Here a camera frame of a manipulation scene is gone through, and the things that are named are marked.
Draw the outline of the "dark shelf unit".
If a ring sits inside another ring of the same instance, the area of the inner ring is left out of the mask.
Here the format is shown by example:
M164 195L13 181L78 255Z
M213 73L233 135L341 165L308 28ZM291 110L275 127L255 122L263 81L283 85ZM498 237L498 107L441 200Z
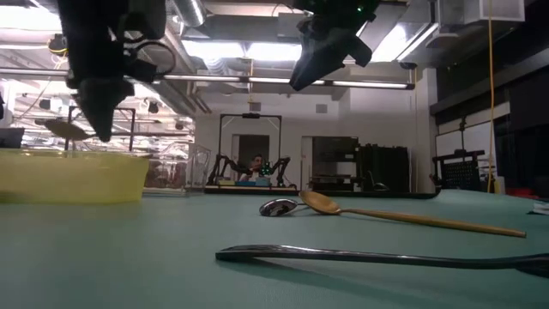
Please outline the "dark shelf unit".
M313 191L353 191L359 140L350 136L312 137Z

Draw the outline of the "white wall board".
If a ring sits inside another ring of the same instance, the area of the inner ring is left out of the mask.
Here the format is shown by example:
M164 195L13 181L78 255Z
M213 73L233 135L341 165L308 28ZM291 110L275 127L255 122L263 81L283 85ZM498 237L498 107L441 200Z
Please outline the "white wall board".
M485 122L466 127L464 131L454 130L436 136L438 155L452 155L457 149L464 148L468 152L484 151L485 157L489 155L490 123Z

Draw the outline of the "green table mat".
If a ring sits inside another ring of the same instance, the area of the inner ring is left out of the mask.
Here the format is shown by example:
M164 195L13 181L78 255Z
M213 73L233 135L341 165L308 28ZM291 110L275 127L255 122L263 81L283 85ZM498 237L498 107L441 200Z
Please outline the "green table mat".
M549 280L289 259L226 263L275 244L448 258L549 253L528 199L444 191L427 200L340 198L267 218L261 196L145 197L117 205L0 204L0 309L549 309Z

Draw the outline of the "long fluorescent light strip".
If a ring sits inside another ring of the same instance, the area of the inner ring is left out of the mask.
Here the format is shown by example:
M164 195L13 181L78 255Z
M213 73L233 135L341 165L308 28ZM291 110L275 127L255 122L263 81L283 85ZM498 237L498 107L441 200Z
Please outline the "long fluorescent light strip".
M54 80L63 80L68 76L67 70L44 70L44 69L18 69L0 67L0 76L20 77L25 79L39 79L50 77ZM288 84L288 78L260 77L260 76L209 76L209 75L166 75L158 77L158 80L186 81L186 82L227 82L227 83L258 83L258 84ZM394 90L413 90L413 83L402 82L374 82L374 81L341 81L341 80L318 80L312 86L333 87L333 88L380 88Z

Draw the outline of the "black spoon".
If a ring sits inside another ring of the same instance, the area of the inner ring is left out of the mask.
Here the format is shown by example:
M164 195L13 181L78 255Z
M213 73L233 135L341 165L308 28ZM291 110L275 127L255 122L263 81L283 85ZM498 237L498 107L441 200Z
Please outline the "black spoon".
M290 245L236 245L215 253L223 261L288 258L372 264L399 264L464 270L518 270L549 279L549 253L497 258L425 257L363 251L340 251Z

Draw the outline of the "yellow plastic bin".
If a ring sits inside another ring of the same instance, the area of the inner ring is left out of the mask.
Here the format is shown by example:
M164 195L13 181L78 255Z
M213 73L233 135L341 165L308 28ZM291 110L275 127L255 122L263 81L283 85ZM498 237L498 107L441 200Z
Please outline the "yellow plastic bin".
M149 160L114 152L0 149L0 203L129 203Z

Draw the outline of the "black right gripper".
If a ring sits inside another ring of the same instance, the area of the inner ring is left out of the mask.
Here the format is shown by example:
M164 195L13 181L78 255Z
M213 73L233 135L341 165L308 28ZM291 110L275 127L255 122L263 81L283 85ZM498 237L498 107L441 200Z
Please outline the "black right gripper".
M377 18L374 11L316 12L298 23L301 55L293 68L290 86L300 91L343 67L351 48L368 48L360 32Z

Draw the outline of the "white air conditioning unit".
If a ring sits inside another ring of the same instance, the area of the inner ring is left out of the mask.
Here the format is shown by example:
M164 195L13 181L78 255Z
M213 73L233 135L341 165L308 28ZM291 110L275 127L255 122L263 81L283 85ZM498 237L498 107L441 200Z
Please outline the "white air conditioning unit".
M425 42L429 49L446 48L479 32L488 21L525 22L524 0L436 0L436 24Z

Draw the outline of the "black metal gantry frame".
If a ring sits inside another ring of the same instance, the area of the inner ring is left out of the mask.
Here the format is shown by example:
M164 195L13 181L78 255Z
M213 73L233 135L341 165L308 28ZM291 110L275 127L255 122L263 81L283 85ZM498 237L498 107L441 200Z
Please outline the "black metal gantry frame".
M76 120L76 117L72 116L72 113L74 110L80 110L80 107L77 106L70 106L68 111L68 124L75 125L73 123L74 120ZM122 116L126 116L125 112L128 112L131 115L130 118L130 129L127 132L122 131L113 131L112 137L128 137L130 139L129 141L129 151L133 151L133 144L134 144L134 138L136 135L135 128L136 128L136 109L135 108L127 108L127 107L117 107L115 109L116 112L119 112Z
M259 119L259 118L277 118L279 120L279 126L275 126L275 128L278 130L278 159L281 158L281 127L282 127L282 116L280 115L262 115L259 113L242 113L242 114L226 114L222 113L220 115L220 123L219 123L219 140L218 140L218 154L221 154L221 145L222 145L222 131L225 128L227 124L230 123L230 121L227 121L226 123L223 123L224 117L231 117L231 118L248 118L248 119Z

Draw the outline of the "dark monitor screen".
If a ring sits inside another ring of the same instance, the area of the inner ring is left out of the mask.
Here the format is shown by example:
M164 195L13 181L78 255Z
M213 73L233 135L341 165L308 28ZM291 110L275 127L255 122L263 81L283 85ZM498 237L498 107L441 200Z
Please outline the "dark monitor screen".
M0 148L20 148L24 128L0 128Z

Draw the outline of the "gold spoon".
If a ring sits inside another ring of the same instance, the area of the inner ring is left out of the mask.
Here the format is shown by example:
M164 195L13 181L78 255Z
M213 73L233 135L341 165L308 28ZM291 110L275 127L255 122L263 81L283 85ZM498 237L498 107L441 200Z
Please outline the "gold spoon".
M95 137L95 134L88 134L85 130L75 124L60 121L58 119L48 119L45 121L44 126L54 135L68 140L83 141Z
M456 229L462 231L489 233L517 238L526 238L527 234L523 231L509 229L504 227L493 227L482 224L468 223L464 221L443 220L433 217L409 215L403 213L380 211L380 210L363 210L363 209L342 209L334 200L323 194L313 191L301 191L299 193L301 200L317 213L323 215L341 215L350 213L355 215L366 215L374 218L413 223L431 227L442 227Z

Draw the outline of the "person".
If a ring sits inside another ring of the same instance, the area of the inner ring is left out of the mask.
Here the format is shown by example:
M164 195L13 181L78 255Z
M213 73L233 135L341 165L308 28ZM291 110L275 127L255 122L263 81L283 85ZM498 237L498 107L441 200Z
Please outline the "person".
M262 155L256 154L253 157L252 161L250 162L249 172L242 173L239 180L240 181L256 181L262 169L262 161L263 161Z

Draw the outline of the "neighbour station table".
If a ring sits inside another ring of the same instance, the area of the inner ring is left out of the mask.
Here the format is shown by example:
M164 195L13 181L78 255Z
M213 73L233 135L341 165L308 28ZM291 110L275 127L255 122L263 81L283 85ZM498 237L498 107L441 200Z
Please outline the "neighbour station table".
M234 194L234 195L268 195L268 196L297 196L299 190L296 185L278 186L272 184L270 179L261 179L259 183L254 181L234 181L221 179L213 185L206 185L204 192L207 194Z

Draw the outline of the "clear plastic bin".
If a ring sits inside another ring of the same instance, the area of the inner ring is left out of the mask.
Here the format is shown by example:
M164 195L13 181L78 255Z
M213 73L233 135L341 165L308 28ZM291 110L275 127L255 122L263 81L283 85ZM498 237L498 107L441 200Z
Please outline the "clear plastic bin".
M208 177L211 151L193 142L169 141L160 148L135 148L70 142L70 150L110 151L148 159L143 192L149 195L192 196L202 194Z

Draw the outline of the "round silver air duct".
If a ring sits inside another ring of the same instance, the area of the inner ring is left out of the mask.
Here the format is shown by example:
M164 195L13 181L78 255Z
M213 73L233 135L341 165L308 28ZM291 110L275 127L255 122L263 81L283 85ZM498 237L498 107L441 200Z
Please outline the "round silver air duct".
M207 19L201 0L172 0L174 9L186 27L200 27Z

